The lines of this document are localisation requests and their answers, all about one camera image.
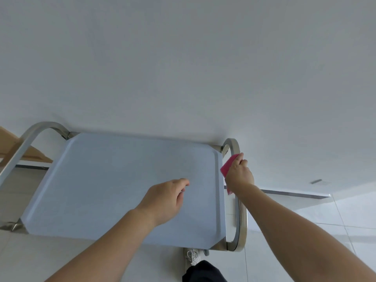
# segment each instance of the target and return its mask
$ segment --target metal handle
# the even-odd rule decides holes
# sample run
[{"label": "metal handle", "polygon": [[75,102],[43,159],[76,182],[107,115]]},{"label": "metal handle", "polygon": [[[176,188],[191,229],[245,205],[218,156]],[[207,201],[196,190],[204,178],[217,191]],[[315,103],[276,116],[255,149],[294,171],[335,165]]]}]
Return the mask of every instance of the metal handle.
[{"label": "metal handle", "polygon": [[[224,157],[230,149],[231,155],[240,153],[239,144],[234,138],[228,138],[222,145],[222,156]],[[246,246],[247,229],[248,229],[248,212],[246,206],[235,196],[235,213],[236,213],[236,233],[231,242],[227,242],[228,251],[242,251]]]},{"label": "metal handle", "polygon": [[61,134],[65,139],[71,137],[71,133],[61,124],[55,122],[40,122],[32,125],[20,137],[20,140],[11,149],[11,151],[3,158],[1,165],[5,167],[0,172],[0,188],[12,169],[16,166],[18,161],[24,155],[26,150],[30,147],[35,138],[44,130],[52,128]]}]

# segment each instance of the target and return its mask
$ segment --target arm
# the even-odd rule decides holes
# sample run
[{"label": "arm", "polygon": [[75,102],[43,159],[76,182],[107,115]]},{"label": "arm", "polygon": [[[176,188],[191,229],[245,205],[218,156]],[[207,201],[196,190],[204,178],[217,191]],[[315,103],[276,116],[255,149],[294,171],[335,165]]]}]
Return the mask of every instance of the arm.
[{"label": "arm", "polygon": [[144,238],[179,212],[188,185],[179,179],[152,186],[135,209],[46,281],[120,281]]},{"label": "arm", "polygon": [[241,153],[233,162],[227,186],[247,207],[294,281],[376,281],[376,273],[330,234],[257,188],[242,159]]}]

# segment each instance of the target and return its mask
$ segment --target tiled floor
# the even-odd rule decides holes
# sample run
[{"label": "tiled floor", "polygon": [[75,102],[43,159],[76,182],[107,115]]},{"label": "tiled floor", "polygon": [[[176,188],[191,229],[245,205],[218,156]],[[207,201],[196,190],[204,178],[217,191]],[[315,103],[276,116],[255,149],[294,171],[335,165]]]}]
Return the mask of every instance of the tiled floor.
[{"label": "tiled floor", "polygon": [[[15,219],[23,212],[25,202],[35,190],[42,174],[25,185],[21,180],[15,188],[0,191],[0,219]],[[273,199],[316,223],[334,236],[372,269],[376,270],[376,206],[375,185],[334,194],[334,199],[314,200],[271,195]],[[228,240],[235,234],[235,197],[226,197],[226,228]],[[0,231],[0,281],[42,281],[92,241],[67,238],[37,237]],[[238,253],[210,251],[206,259],[221,270],[228,282],[292,281],[279,264],[267,242],[249,218],[247,244]],[[181,281],[184,274],[182,249],[142,245],[122,281]]]}]

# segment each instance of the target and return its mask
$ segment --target hand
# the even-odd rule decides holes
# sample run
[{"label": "hand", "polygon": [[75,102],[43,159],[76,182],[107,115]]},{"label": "hand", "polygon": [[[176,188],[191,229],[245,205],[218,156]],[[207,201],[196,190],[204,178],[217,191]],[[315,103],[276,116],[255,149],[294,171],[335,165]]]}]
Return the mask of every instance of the hand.
[{"label": "hand", "polygon": [[152,219],[153,227],[168,222],[179,213],[189,180],[181,178],[151,186],[136,207]]},{"label": "hand", "polygon": [[241,153],[231,164],[227,176],[224,179],[227,184],[227,188],[234,192],[235,194],[239,189],[242,189],[247,185],[254,185],[255,179],[253,178],[252,172],[247,167],[248,161],[243,160],[244,153]]}]

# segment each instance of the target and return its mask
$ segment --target wooden board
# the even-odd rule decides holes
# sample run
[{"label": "wooden board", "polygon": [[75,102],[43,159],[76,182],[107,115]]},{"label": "wooden board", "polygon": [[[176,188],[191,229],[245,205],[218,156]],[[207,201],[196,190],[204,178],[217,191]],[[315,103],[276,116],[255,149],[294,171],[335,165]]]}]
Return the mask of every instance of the wooden board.
[{"label": "wooden board", "polygon": [[[17,136],[5,128],[0,127],[0,158],[3,158],[0,162],[0,167],[4,166],[5,162],[9,160],[8,154],[13,154],[12,151],[17,150],[21,143]],[[52,163],[50,158],[32,146],[28,148],[21,160]]]}]

